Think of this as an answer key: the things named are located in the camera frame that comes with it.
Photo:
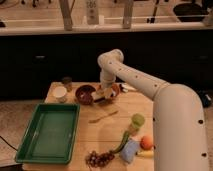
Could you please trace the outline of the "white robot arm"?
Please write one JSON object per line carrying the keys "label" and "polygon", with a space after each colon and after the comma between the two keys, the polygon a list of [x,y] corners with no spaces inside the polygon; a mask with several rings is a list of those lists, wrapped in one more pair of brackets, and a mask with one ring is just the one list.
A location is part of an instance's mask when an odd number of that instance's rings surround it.
{"label": "white robot arm", "polygon": [[108,88],[117,78],[153,101],[155,171],[210,171],[204,110],[197,93],[123,63],[121,50],[98,57],[100,82]]}

